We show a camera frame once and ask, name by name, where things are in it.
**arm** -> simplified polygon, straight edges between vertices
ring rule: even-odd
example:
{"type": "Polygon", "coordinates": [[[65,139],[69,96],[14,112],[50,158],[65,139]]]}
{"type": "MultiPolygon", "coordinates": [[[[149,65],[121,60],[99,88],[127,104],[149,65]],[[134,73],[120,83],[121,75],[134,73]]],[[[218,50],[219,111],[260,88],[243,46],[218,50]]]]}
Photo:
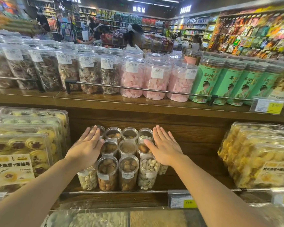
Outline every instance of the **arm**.
{"type": "Polygon", "coordinates": [[[92,166],[102,147],[96,126],[85,130],[66,157],[0,202],[0,227],[40,227],[49,210],[76,175],[92,166]]]}
{"type": "Polygon", "coordinates": [[[144,143],[160,163],[174,168],[196,201],[208,227],[271,226],[235,193],[184,155],[170,131],[167,134],[157,125],[153,134],[157,147],[149,140],[144,140],[144,143]]]}

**yellow price tag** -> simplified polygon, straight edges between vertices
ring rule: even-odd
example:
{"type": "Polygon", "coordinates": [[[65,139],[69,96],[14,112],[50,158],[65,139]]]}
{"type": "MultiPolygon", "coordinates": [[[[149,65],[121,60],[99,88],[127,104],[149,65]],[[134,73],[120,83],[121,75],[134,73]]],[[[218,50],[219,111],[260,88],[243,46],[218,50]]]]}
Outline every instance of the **yellow price tag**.
{"type": "Polygon", "coordinates": [[[184,200],[183,208],[197,208],[195,200],[184,200]]]}
{"type": "Polygon", "coordinates": [[[270,102],[267,107],[267,113],[280,114],[282,111],[284,103],[274,103],[270,102]]]}

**white paper label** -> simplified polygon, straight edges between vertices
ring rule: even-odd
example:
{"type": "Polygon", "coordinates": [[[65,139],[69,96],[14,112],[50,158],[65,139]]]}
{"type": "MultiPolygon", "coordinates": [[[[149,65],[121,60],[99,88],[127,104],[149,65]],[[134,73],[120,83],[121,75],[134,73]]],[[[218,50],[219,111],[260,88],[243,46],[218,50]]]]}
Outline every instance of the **white paper label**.
{"type": "Polygon", "coordinates": [[[138,73],[139,63],[126,61],[125,64],[125,71],[138,73]]]}
{"type": "Polygon", "coordinates": [[[101,68],[114,69],[114,62],[109,58],[101,58],[101,68]]]}
{"type": "Polygon", "coordinates": [[[8,60],[10,61],[22,61],[23,60],[23,56],[22,56],[22,52],[20,49],[7,49],[7,48],[3,48],[5,56],[8,60]]]}
{"type": "Polygon", "coordinates": [[[89,68],[94,66],[94,62],[90,60],[90,57],[80,57],[80,65],[89,68]]]}
{"type": "Polygon", "coordinates": [[[34,62],[43,62],[42,56],[40,55],[40,53],[38,51],[29,50],[28,52],[30,54],[30,57],[31,57],[32,61],[34,61],[34,62]]]}
{"type": "Polygon", "coordinates": [[[154,178],[156,175],[157,175],[157,172],[156,172],[156,171],[146,173],[146,177],[147,177],[148,179],[152,179],[152,178],[154,178]]]}
{"type": "Polygon", "coordinates": [[[197,75],[197,69],[187,69],[185,73],[185,79],[195,79],[197,75]]]}
{"type": "Polygon", "coordinates": [[[59,64],[72,64],[71,55],[66,53],[57,53],[57,60],[59,64]]]}
{"type": "Polygon", "coordinates": [[[135,176],[135,172],[125,173],[122,171],[122,178],[124,179],[131,179],[135,176]]]}
{"type": "Polygon", "coordinates": [[[100,178],[102,180],[105,180],[105,181],[109,180],[108,174],[100,174],[100,173],[97,172],[97,175],[98,175],[98,178],[100,178]]]}
{"type": "Polygon", "coordinates": [[[163,79],[164,69],[151,68],[151,78],[163,79]]]}

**pink lidded jar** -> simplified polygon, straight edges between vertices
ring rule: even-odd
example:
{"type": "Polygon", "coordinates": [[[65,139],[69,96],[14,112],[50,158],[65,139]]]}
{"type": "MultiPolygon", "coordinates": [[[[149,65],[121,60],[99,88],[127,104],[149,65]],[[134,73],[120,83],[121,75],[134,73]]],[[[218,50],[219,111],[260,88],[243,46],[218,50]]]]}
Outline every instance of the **pink lidded jar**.
{"type": "MultiPolygon", "coordinates": [[[[166,91],[172,64],[167,61],[148,60],[144,71],[144,88],[166,91]]],[[[165,93],[144,91],[148,99],[163,99],[165,93]]]]}
{"type": "Polygon", "coordinates": [[[201,56],[203,56],[203,54],[203,51],[193,51],[191,49],[187,49],[184,56],[184,62],[188,64],[199,65],[201,56]]]}
{"type": "MultiPolygon", "coordinates": [[[[121,58],[121,86],[125,87],[143,87],[144,68],[146,60],[139,57],[122,57],[121,58]]],[[[128,98],[138,98],[143,91],[120,89],[121,95],[128,98]]]]}
{"type": "MultiPolygon", "coordinates": [[[[167,91],[190,93],[193,86],[193,81],[196,78],[198,66],[176,62],[171,71],[167,91]]],[[[189,95],[171,94],[168,93],[167,97],[173,101],[186,102],[189,95]]]]}

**plastic jar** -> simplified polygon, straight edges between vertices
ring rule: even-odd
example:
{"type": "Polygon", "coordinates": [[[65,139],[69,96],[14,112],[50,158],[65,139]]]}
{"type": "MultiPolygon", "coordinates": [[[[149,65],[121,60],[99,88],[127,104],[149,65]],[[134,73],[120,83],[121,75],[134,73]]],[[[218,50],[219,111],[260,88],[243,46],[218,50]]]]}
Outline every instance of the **plastic jar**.
{"type": "Polygon", "coordinates": [[[123,191],[134,190],[138,176],[139,160],[134,155],[124,155],[119,160],[119,187],[123,191]]]}
{"type": "MultiPolygon", "coordinates": [[[[138,57],[122,57],[121,58],[121,86],[125,87],[143,87],[144,68],[146,60],[138,57]]],[[[121,95],[128,98],[138,98],[143,91],[132,89],[120,89],[121,95]]]]}
{"type": "MultiPolygon", "coordinates": [[[[14,77],[4,56],[2,45],[0,45],[0,77],[14,77]]],[[[18,86],[15,80],[0,79],[0,88],[10,88],[18,86]]]]}
{"type": "Polygon", "coordinates": [[[58,49],[75,49],[74,42],[61,41],[58,42],[56,45],[58,49]]]}
{"type": "MultiPolygon", "coordinates": [[[[154,90],[166,90],[172,64],[166,61],[148,60],[144,71],[144,88],[154,90]]],[[[163,99],[165,93],[144,91],[143,95],[148,99],[163,99]]]]}
{"type": "Polygon", "coordinates": [[[50,47],[31,48],[30,57],[34,62],[43,89],[47,92],[62,88],[55,49],[50,47]]]}
{"type": "Polygon", "coordinates": [[[141,128],[138,132],[138,135],[138,142],[144,139],[148,139],[152,142],[154,139],[153,131],[149,128],[141,128]]]}
{"type": "Polygon", "coordinates": [[[118,57],[122,57],[124,54],[124,51],[119,48],[108,48],[107,53],[110,55],[116,55],[118,57]]]}
{"type": "Polygon", "coordinates": [[[79,182],[83,190],[95,189],[98,185],[97,170],[91,166],[77,173],[79,182]]]}
{"type": "MultiPolygon", "coordinates": [[[[30,58],[29,48],[28,45],[6,45],[3,50],[14,77],[37,80],[38,75],[30,58]]],[[[17,83],[22,90],[31,90],[37,87],[33,82],[17,80],[17,83]]]]}
{"type": "Polygon", "coordinates": [[[151,189],[155,184],[159,168],[160,163],[157,162],[152,154],[147,154],[141,157],[138,186],[144,190],[151,189]]]}
{"type": "Polygon", "coordinates": [[[121,138],[122,138],[122,130],[118,127],[115,126],[109,127],[104,132],[104,139],[114,139],[119,143],[121,141],[121,138]]]}
{"type": "MultiPolygon", "coordinates": [[[[192,94],[210,95],[212,88],[221,73],[225,59],[216,57],[202,57],[197,71],[196,79],[191,89],[192,94]]],[[[208,98],[203,96],[190,96],[196,103],[206,103],[208,98]]]]}
{"type": "MultiPolygon", "coordinates": [[[[174,63],[167,90],[171,92],[190,93],[197,70],[198,66],[196,65],[182,62],[174,63]]],[[[186,102],[189,95],[167,93],[167,97],[177,102],[186,102]]]]}
{"type": "MultiPolygon", "coordinates": [[[[246,64],[242,61],[226,59],[211,94],[229,97],[245,68],[246,64]]],[[[214,101],[214,104],[224,105],[226,100],[218,98],[214,101]]]]}
{"type": "Polygon", "coordinates": [[[187,49],[184,56],[184,62],[188,64],[199,65],[200,59],[203,54],[203,51],[193,51],[191,49],[187,49]]]}
{"type": "Polygon", "coordinates": [[[165,60],[165,56],[159,53],[146,53],[145,59],[148,60],[155,60],[155,61],[163,61],[165,60]]]}
{"type": "Polygon", "coordinates": [[[140,160],[144,155],[151,153],[151,150],[144,144],[144,140],[140,140],[137,143],[136,156],[140,160]]]}
{"type": "Polygon", "coordinates": [[[124,50],[124,56],[143,58],[144,52],[138,50],[124,50]]]}
{"type": "Polygon", "coordinates": [[[21,39],[21,44],[25,44],[25,45],[28,45],[30,47],[38,47],[41,44],[41,41],[40,40],[37,40],[37,39],[21,39]]]}
{"type": "Polygon", "coordinates": [[[175,62],[183,62],[184,61],[184,57],[182,55],[178,55],[178,54],[166,54],[165,55],[165,60],[167,62],[170,62],[172,64],[174,64],[175,62]]]}
{"type": "Polygon", "coordinates": [[[102,191],[112,191],[118,187],[118,160],[110,155],[97,161],[99,188],[102,191]]]}
{"type": "MultiPolygon", "coordinates": [[[[267,68],[267,64],[260,65],[259,63],[252,61],[245,62],[247,63],[247,66],[241,74],[241,77],[239,78],[234,89],[232,90],[230,97],[245,99],[247,95],[253,90],[258,79],[260,79],[261,75],[267,68]]],[[[228,99],[226,102],[234,106],[242,106],[243,104],[242,100],[237,99],[228,99]]]]}
{"type": "MultiPolygon", "coordinates": [[[[253,99],[254,96],[267,97],[273,84],[279,76],[284,73],[284,66],[268,64],[265,72],[256,82],[254,88],[250,91],[247,99],[253,99]]],[[[244,101],[244,104],[251,105],[251,101],[244,101]]]]}
{"type": "MultiPolygon", "coordinates": [[[[58,69],[63,88],[65,89],[65,80],[79,81],[77,50],[58,49],[56,50],[58,60],[58,69]]],[[[70,84],[72,90],[81,90],[78,84],[70,84]]]]}
{"type": "Polygon", "coordinates": [[[79,53],[80,52],[90,52],[91,46],[86,45],[86,44],[75,44],[75,50],[77,50],[79,53]]]}
{"type": "Polygon", "coordinates": [[[91,49],[91,52],[97,53],[99,55],[107,53],[107,48],[100,47],[100,46],[91,46],[90,49],[91,49]]]}
{"type": "Polygon", "coordinates": [[[57,48],[57,42],[53,40],[40,40],[42,46],[57,48]]]}
{"type": "MultiPolygon", "coordinates": [[[[81,82],[100,84],[100,59],[97,53],[81,52],[78,54],[79,77],[81,82]]],[[[102,90],[99,86],[81,85],[82,91],[86,94],[93,94],[102,90]]]]}
{"type": "MultiPolygon", "coordinates": [[[[120,84],[120,57],[115,55],[100,55],[101,59],[101,82],[102,84],[120,84]]],[[[103,87],[104,94],[117,94],[118,88],[103,87]]]]}
{"type": "Polygon", "coordinates": [[[122,139],[124,140],[132,140],[137,142],[138,140],[138,131],[133,127],[124,128],[122,131],[122,139]]]}
{"type": "Polygon", "coordinates": [[[119,143],[118,150],[121,157],[127,154],[136,155],[137,144],[132,140],[122,140],[119,143]]]}
{"type": "Polygon", "coordinates": [[[100,137],[99,139],[103,139],[104,133],[105,133],[105,128],[103,126],[97,125],[97,128],[100,130],[100,137]]]}

